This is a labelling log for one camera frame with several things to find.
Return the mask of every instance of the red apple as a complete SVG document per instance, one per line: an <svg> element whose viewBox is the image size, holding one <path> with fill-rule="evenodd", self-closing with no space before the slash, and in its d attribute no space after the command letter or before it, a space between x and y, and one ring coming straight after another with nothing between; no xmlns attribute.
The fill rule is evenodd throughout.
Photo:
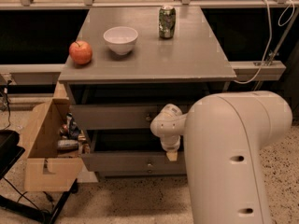
<svg viewBox="0 0 299 224"><path fill-rule="evenodd" d="M69 47L69 55L74 63L85 64L91 61L93 50L90 44L86 41L75 41Z"/></svg>

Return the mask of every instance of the white bowl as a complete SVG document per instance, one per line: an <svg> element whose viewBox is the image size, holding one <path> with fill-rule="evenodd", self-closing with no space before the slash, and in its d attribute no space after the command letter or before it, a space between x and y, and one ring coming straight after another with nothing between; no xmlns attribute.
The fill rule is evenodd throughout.
<svg viewBox="0 0 299 224"><path fill-rule="evenodd" d="M126 26L113 27L104 33L106 45L118 55L129 53L134 48L137 38L137 30Z"/></svg>

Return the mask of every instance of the soda can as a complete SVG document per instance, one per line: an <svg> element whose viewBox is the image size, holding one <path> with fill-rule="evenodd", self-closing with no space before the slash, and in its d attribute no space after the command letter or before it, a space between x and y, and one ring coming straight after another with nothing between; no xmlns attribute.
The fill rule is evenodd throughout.
<svg viewBox="0 0 299 224"><path fill-rule="evenodd" d="M159 11L159 36L172 38L176 27L176 10L171 5L163 5Z"/></svg>

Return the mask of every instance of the terrazzo floor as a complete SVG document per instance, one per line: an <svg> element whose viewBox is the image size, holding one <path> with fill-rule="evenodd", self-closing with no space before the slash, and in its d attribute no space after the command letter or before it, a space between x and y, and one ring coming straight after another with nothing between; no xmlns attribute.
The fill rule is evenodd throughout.
<svg viewBox="0 0 299 224"><path fill-rule="evenodd" d="M32 105L11 110L9 129L22 133ZM0 113L0 128L7 124L7 111ZM299 122L294 122L287 136L261 151L261 162L268 201L277 224L299 223ZM20 159L6 178L21 193L25 159ZM5 180L0 194L17 201L20 195ZM61 193L51 193L54 202ZM44 193L26 193L40 209L51 209ZM36 223L0 209L0 223ZM100 179L97 183L79 183L56 223L71 224L189 224L192 209L185 176Z"/></svg>

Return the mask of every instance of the cardboard box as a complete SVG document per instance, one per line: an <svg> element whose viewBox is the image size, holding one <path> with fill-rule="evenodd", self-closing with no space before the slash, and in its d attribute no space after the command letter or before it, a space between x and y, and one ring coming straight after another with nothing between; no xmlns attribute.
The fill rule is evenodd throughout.
<svg viewBox="0 0 299 224"><path fill-rule="evenodd" d="M57 158L59 130L68 112L66 98L53 98L33 109L21 135L27 158L26 191L68 191L81 171L81 158Z"/></svg>

